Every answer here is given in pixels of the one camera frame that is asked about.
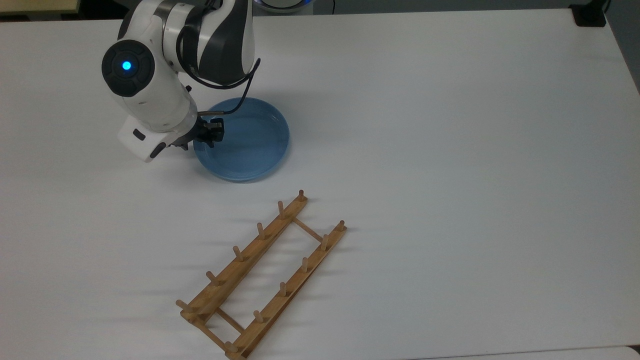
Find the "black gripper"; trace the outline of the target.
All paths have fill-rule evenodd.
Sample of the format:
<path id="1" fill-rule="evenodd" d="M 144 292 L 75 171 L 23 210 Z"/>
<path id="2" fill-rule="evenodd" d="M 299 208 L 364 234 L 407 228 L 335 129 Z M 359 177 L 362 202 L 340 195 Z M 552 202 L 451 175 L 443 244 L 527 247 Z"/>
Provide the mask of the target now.
<path id="1" fill-rule="evenodd" d="M 218 136 L 224 136 L 224 133 L 225 125 L 223 118 L 213 118 L 208 122 L 199 116 L 192 129 L 188 131 L 187 134 L 178 137 L 178 139 L 169 146 L 188 151 L 189 143 L 200 142 L 209 148 L 214 148 L 215 142 L 218 142 Z"/>

